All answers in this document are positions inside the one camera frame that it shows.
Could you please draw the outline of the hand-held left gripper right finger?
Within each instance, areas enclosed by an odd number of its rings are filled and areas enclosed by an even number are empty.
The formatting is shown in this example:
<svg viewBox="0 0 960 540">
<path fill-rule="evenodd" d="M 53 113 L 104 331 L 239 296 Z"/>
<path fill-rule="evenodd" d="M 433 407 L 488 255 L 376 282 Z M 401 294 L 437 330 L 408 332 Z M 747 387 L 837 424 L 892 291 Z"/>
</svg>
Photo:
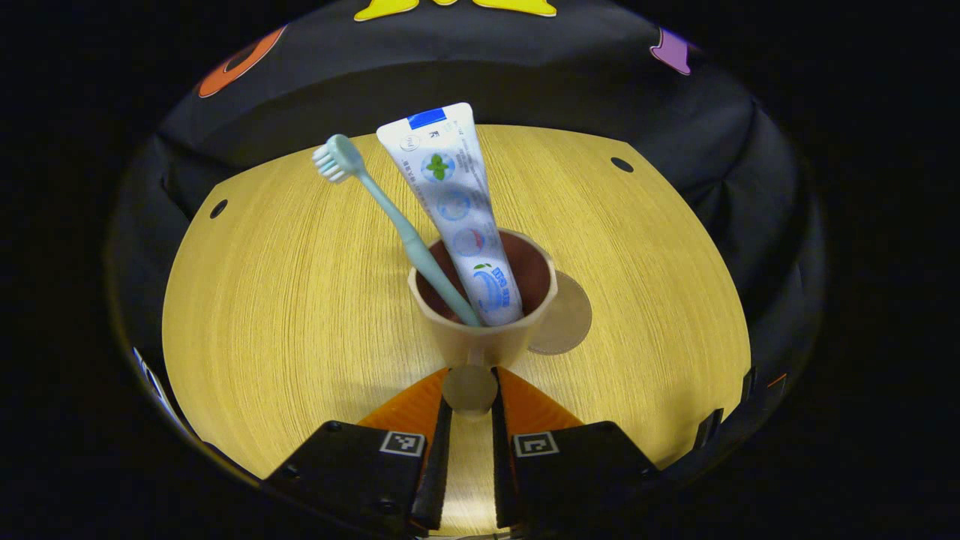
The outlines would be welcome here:
<svg viewBox="0 0 960 540">
<path fill-rule="evenodd" d="M 614 421 L 586 423 L 504 367 L 494 369 L 498 527 L 620 530 L 644 509 L 661 471 Z"/>
</svg>

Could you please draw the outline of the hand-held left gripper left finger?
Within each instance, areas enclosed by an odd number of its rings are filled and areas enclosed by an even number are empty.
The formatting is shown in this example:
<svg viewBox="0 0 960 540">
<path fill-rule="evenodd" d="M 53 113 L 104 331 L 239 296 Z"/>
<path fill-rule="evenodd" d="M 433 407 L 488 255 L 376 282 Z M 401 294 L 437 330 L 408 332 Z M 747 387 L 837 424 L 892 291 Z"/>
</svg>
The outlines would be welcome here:
<svg viewBox="0 0 960 540">
<path fill-rule="evenodd" d="M 271 494 L 370 537 L 441 525 L 452 408 L 439 369 L 355 424 L 326 421 L 262 482 Z"/>
</svg>

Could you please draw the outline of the beige cup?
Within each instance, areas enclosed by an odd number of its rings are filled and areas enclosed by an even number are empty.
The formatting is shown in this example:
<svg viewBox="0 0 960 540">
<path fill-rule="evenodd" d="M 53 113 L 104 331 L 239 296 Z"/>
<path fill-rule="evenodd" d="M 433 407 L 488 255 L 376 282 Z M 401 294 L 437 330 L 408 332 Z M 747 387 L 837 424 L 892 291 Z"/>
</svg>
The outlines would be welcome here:
<svg viewBox="0 0 960 540">
<path fill-rule="evenodd" d="M 523 308 L 518 321 L 499 327 L 464 325 L 416 268 L 407 277 L 412 300 L 447 369 L 441 383 L 443 400 L 461 415 L 480 416 L 491 410 L 500 389 L 493 369 L 511 367 L 537 341 L 559 293 L 554 260 L 537 242 L 505 228 L 499 235 L 518 279 Z"/>
</svg>

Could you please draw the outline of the round brown coaster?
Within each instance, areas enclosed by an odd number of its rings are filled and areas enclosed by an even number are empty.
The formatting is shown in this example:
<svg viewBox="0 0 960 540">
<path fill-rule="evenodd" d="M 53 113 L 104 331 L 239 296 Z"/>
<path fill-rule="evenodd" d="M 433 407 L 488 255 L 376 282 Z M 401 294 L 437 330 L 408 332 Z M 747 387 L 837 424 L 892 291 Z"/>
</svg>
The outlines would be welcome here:
<svg viewBox="0 0 960 540">
<path fill-rule="evenodd" d="M 543 356 L 556 356 L 578 347 L 585 341 L 593 322 L 587 291 L 569 274 L 560 271 L 556 273 L 556 285 L 556 296 L 528 346 L 530 352 Z"/>
</svg>

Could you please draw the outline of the pale green toothbrush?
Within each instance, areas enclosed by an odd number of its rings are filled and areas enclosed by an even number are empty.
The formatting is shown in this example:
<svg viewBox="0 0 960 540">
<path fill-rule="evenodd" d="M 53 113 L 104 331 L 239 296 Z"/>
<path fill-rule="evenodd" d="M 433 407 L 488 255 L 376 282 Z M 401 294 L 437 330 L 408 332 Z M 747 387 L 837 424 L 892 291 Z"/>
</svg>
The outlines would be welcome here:
<svg viewBox="0 0 960 540">
<path fill-rule="evenodd" d="M 483 326 L 483 322 L 471 307 L 470 302 L 464 295 L 460 294 L 439 266 L 435 256 L 432 256 L 417 229 L 371 177 L 362 154 L 349 137 L 343 134 L 333 134 L 325 143 L 312 151 L 311 161 L 316 171 L 327 182 L 337 184 L 337 182 L 345 182 L 349 178 L 357 178 L 373 197 L 375 203 L 382 209 L 382 212 L 390 219 L 412 267 L 434 287 L 439 297 L 445 301 L 447 307 L 453 310 L 455 315 L 460 317 L 463 324 L 469 327 Z"/>
</svg>

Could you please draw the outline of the white toothpaste tube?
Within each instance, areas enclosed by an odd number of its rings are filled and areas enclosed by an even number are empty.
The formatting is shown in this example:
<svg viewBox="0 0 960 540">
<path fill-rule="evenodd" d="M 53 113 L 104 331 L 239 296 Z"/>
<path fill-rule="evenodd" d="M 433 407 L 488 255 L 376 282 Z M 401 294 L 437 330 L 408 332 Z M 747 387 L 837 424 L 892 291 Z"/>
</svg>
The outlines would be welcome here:
<svg viewBox="0 0 960 540">
<path fill-rule="evenodd" d="M 433 221 L 478 318 L 500 327 L 524 317 L 470 104 L 412 114 L 375 134 Z"/>
</svg>

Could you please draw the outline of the black backdrop cloth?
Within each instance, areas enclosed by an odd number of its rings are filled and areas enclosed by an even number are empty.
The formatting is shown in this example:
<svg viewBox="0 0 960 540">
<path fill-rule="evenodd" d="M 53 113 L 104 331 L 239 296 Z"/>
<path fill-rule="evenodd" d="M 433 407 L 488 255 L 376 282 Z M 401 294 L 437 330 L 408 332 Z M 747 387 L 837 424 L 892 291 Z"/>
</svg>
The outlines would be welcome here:
<svg viewBox="0 0 960 540">
<path fill-rule="evenodd" d="M 624 141 L 682 195 L 730 270 L 758 377 L 796 377 L 825 304 L 825 232 L 812 171 L 761 99 L 690 46 L 690 73 L 657 59 L 665 31 L 613 0 L 553 18 L 418 9 L 356 22 L 337 0 L 282 28 L 210 97 L 193 85 L 131 161 L 107 230 L 107 297 L 123 349 L 159 365 L 174 256 L 219 182 L 330 134 L 363 136 L 466 101 L 484 124 Z"/>
</svg>

